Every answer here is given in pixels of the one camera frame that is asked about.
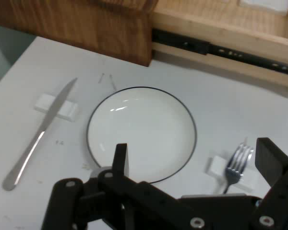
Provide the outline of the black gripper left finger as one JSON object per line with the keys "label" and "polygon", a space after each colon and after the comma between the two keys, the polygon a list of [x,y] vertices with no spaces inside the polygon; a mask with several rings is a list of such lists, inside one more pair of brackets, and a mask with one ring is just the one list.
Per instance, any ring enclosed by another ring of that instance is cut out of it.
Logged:
{"label": "black gripper left finger", "polygon": [[118,144],[112,166],[83,182],[68,178],[53,186],[44,230],[85,230],[102,219],[114,230],[200,230],[202,218],[149,183],[127,176],[128,146]]}

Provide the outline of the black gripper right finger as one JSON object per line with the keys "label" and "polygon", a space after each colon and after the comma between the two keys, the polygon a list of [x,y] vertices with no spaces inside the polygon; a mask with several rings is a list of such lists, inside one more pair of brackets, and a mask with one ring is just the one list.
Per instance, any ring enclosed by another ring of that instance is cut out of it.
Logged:
{"label": "black gripper right finger", "polygon": [[255,166],[271,186],[250,219],[251,230],[288,230],[288,156],[269,138],[256,141]]}

